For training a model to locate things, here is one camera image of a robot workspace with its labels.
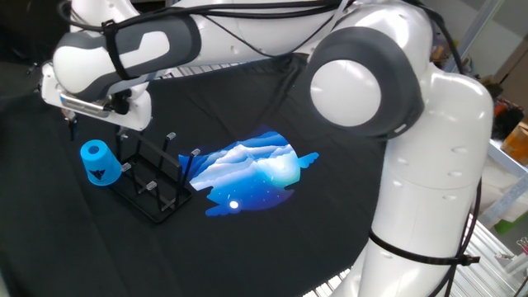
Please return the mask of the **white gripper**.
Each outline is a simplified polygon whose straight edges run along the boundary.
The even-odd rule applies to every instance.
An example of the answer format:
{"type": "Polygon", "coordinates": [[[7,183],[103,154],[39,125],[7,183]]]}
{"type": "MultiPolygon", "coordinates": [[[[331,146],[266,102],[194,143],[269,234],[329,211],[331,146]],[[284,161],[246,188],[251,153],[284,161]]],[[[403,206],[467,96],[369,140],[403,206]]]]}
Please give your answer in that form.
{"type": "Polygon", "coordinates": [[[151,96],[146,91],[145,84],[139,86],[141,94],[132,93],[121,97],[115,94],[96,101],[84,101],[66,92],[57,81],[51,62],[41,66],[40,96],[51,106],[58,107],[67,121],[69,138],[74,141],[78,137],[77,115],[88,116],[96,120],[118,125],[116,139],[128,138],[127,130],[144,130],[152,119],[151,96]]]}

